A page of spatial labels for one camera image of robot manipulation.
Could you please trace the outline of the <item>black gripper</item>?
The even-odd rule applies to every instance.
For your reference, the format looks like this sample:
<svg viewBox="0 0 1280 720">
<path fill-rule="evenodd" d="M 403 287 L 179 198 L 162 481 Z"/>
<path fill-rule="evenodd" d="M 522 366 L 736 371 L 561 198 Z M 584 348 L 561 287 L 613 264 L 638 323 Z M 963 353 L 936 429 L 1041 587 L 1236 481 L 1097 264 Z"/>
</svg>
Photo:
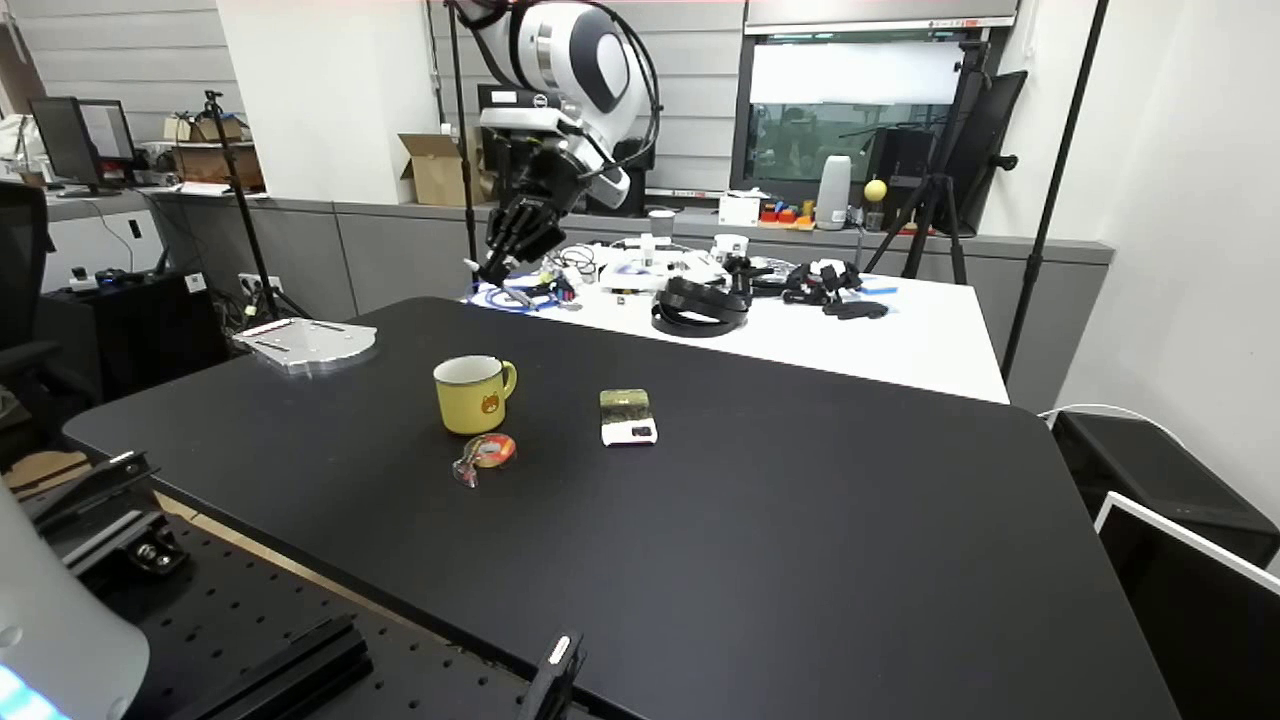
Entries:
<svg viewBox="0 0 1280 720">
<path fill-rule="evenodd" d="M 504 282 L 509 257 L 518 264 L 543 259 L 563 238 L 561 218 L 586 181 L 592 170 L 561 143 L 530 146 L 510 181 L 510 194 L 488 214 L 488 257 L 477 281 Z"/>
</svg>

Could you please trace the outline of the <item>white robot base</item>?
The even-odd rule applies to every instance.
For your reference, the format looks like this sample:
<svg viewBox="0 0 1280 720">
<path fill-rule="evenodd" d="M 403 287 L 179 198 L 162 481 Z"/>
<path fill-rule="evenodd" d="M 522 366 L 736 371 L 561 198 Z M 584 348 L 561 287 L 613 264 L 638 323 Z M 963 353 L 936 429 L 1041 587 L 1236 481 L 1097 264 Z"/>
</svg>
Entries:
<svg viewBox="0 0 1280 720">
<path fill-rule="evenodd" d="M 0 486 L 0 720 L 123 720 L 149 658 Z"/>
</svg>

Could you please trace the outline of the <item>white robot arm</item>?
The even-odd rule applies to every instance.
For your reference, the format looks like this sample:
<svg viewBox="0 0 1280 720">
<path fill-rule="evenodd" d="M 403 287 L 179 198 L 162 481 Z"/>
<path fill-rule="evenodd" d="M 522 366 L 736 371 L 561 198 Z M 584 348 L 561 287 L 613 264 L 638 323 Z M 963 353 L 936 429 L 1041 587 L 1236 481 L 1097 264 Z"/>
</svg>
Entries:
<svg viewBox="0 0 1280 720">
<path fill-rule="evenodd" d="M 534 146 L 509 170 L 509 194 L 488 214 L 488 257 L 477 281 L 498 282 L 543 259 L 561 218 L 596 198 L 619 209 L 632 190 L 619 143 L 647 120 L 658 135 L 658 77 L 638 30 L 605 0 L 445 0 L 473 30 L 488 72 L 552 99 Z"/>
</svg>

